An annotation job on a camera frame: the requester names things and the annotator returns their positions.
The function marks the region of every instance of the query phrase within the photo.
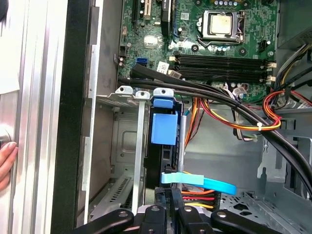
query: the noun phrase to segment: hand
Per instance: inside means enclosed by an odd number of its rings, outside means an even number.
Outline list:
[[[4,190],[10,182],[10,170],[17,153],[18,148],[15,142],[7,143],[0,150],[0,191]]]

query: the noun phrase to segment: gray metal frame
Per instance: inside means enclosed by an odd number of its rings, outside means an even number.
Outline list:
[[[0,233],[48,233],[58,131],[67,1],[11,0],[2,37],[14,36],[20,90],[1,95],[0,121],[19,155],[0,194]]]

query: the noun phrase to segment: cpu socket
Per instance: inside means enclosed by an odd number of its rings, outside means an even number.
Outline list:
[[[224,12],[206,10],[199,18],[198,39],[212,42],[241,44],[244,40],[245,12]]]

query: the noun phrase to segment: blue plastic tab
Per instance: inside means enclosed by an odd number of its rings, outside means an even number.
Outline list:
[[[183,183],[183,184],[201,184],[204,185],[204,176],[203,175],[193,175],[185,174],[181,172],[161,174],[161,183],[162,184],[171,184],[171,183]]]
[[[166,98],[154,98],[153,106],[172,109],[174,106],[174,101],[172,99]]]
[[[181,172],[170,173],[170,174],[161,174],[161,183],[170,184],[170,183],[184,183],[184,184],[192,184],[197,187],[201,187],[204,189],[212,189],[218,192],[235,195],[236,194],[236,186],[225,183],[222,181],[204,178],[203,175],[193,175],[193,174],[185,174]]]
[[[175,115],[154,114],[152,125],[152,143],[176,145],[177,112]]]

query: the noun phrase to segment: ram slot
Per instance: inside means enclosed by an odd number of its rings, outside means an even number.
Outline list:
[[[231,71],[209,68],[191,68],[179,67],[176,68],[182,75],[181,78],[186,80],[204,80],[204,81],[232,81],[246,83],[263,83],[266,73],[256,73],[250,71]]]
[[[209,56],[185,56],[177,58],[176,64],[195,67],[220,67],[225,69],[264,70],[266,61],[255,59],[235,59]]]

